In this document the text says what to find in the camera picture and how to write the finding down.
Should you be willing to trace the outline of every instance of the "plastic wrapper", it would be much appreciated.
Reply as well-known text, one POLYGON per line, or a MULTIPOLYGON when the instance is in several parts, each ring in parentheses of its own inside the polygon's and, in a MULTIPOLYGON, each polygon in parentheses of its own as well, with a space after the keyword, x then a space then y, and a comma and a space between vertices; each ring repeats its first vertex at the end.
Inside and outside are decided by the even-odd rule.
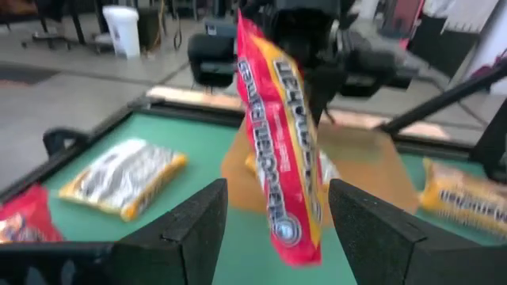
POLYGON ((63 186, 59 197, 131 221, 185 164, 183 154, 142 139, 129 139, 108 150, 63 186))
POLYGON ((48 192, 34 185, 0 208, 0 244, 62 241, 51 221, 48 192))
POLYGON ((423 209, 507 238, 507 188, 425 158, 423 209))
POLYGON ((238 15, 238 93, 267 202, 271 241, 289 265, 321 263, 322 178, 317 133, 299 69, 238 15))
MULTIPOLYGON (((340 174, 334 163, 327 157, 326 153, 320 150, 320 171, 322 173, 322 191, 324 195, 330 190, 330 182, 332 179, 340 178, 340 174)), ((246 168, 251 171, 253 174, 257 174, 257 163, 255 162, 255 154, 250 154, 246 157, 245 160, 246 168)))

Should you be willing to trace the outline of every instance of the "concrete floor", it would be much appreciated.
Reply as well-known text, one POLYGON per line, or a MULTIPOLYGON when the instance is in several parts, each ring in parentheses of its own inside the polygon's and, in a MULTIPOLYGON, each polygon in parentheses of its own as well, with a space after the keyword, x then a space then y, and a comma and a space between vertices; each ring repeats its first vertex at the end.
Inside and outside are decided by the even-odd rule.
MULTIPOLYGON (((98 30, 94 16, 82 16, 86 35, 98 30)), ((68 34, 73 35, 70 20, 68 34)), ((42 134, 50 127, 68 126, 89 130, 106 116, 155 85, 191 88, 187 67, 186 42, 195 32, 204 31, 202 23, 182 21, 183 44, 179 51, 166 39, 162 50, 150 58, 117 59, 113 55, 95 55, 86 47, 50 51, 46 45, 21 48, 20 42, 38 29, 38 23, 13 26, 12 32, 0 27, 0 63, 18 63, 60 71, 38 85, 0 89, 0 189, 26 174, 47 158, 42 134)), ((175 23, 168 21, 169 35, 175 23)), ((217 90, 235 96, 234 87, 217 90)), ((382 89, 368 101, 338 97, 332 106, 395 117, 436 96, 434 86, 414 82, 407 91, 382 89)), ((439 124, 453 139, 475 143, 486 124, 504 100, 477 94, 428 118, 439 124)))

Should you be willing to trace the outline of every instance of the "cardboard sheet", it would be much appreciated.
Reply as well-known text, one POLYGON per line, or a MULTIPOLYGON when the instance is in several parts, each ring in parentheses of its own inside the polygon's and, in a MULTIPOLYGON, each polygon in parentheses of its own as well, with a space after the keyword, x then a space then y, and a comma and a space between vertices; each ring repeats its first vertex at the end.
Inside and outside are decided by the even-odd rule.
MULTIPOLYGON (((318 144, 335 163, 344 181, 411 214, 415 213, 418 206, 415 188, 389 136, 321 123, 318 144)), ((222 174, 228 181, 232 207, 265 213, 261 186, 245 167, 246 156, 251 151, 243 122, 223 159, 222 174)), ((330 225, 332 218, 327 201, 324 208, 324 225, 330 225)))

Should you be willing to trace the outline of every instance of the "wall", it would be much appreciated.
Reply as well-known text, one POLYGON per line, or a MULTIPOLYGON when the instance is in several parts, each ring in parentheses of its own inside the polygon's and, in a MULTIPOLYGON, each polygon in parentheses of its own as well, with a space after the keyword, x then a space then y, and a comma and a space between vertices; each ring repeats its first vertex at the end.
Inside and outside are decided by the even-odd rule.
MULTIPOLYGON (((467 76, 484 64, 492 64, 495 57, 507 48, 507 0, 501 0, 485 27, 477 53, 471 61, 467 76)), ((507 96, 507 79, 491 86, 491 93, 507 96)))
POLYGON ((359 18, 373 19, 379 0, 361 0, 357 2, 360 5, 359 18))

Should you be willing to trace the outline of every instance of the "table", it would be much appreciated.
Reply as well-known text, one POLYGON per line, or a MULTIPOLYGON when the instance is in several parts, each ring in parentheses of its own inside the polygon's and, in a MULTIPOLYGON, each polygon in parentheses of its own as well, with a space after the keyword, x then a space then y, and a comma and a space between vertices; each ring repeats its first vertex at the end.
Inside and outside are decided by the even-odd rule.
MULTIPOLYGON (((75 143, 52 154, 48 162, 39 169, 6 189, 0 200, 5 202, 16 192, 22 192, 31 183, 39 181, 50 191, 49 205, 54 222, 69 241, 117 241, 143 228, 199 189, 220 178, 219 166, 242 122, 241 105, 235 100, 222 101, 205 94, 202 94, 200 99, 194 98, 192 104, 168 101, 170 98, 160 100, 160 96, 152 95, 158 98, 138 99, 104 121, 88 134, 85 142, 75 143), (110 146, 131 137, 174 148, 189 156, 189 164, 184 172, 170 182, 142 216, 134 222, 124 223, 117 217, 56 198, 59 188, 92 160, 110 146)), ((401 152, 401 157, 415 187, 422 190, 425 174, 421 152, 401 152)), ((443 161, 474 175, 484 175, 478 164, 460 160, 443 161)), ((434 218, 420 211, 416 216, 481 245, 501 244, 501 241, 488 234, 434 218)), ((157 237, 160 233, 151 234, 157 237)), ((327 229, 323 234, 322 253, 323 266, 298 270, 286 267, 270 244, 266 217, 229 207, 213 283, 356 284, 333 229, 327 229)))

